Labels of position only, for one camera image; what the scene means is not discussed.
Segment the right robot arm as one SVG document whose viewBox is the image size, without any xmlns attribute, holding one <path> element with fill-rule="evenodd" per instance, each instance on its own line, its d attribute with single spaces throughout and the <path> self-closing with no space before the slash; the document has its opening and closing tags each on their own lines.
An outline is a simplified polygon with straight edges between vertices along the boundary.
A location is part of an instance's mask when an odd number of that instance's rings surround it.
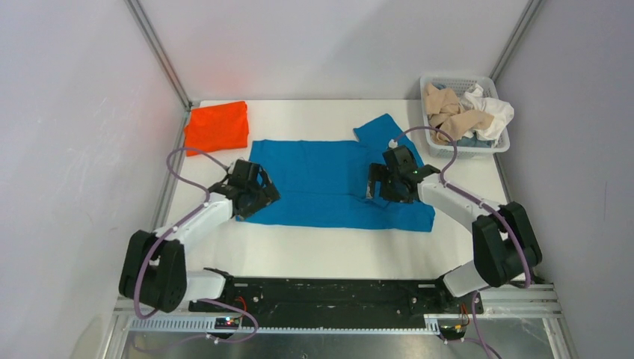
<svg viewBox="0 0 634 359">
<path fill-rule="evenodd" d="M 433 206 L 466 228 L 472 236 L 473 260 L 441 276 L 434 292 L 437 307 L 447 313 L 464 296 L 487 287 L 506 285 L 517 276 L 531 283 L 531 270 L 543 259 L 525 208 L 517 202 L 500 204 L 450 183 L 442 170 L 420 167 L 412 151 L 400 145 L 383 154 L 384 163 L 371 164 L 366 195 L 395 203 Z"/>
</svg>

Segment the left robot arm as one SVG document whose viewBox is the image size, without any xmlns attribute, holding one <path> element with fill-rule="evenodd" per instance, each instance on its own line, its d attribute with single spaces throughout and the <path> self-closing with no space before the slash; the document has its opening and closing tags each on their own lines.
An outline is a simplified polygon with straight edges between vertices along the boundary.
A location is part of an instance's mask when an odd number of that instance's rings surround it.
<svg viewBox="0 0 634 359">
<path fill-rule="evenodd" d="M 218 311 L 235 304 L 236 291 L 225 284 L 225 274 L 190 270 L 186 257 L 220 225 L 255 215 L 278 201 L 280 193 L 260 164 L 238 159 L 224 171 L 223 179 L 209 187 L 182 178 L 202 191 L 201 203 L 172 224 L 139 230 L 130 238 L 119 291 L 132 300 L 139 319 L 170 313 L 188 301 L 208 301 Z"/>
</svg>

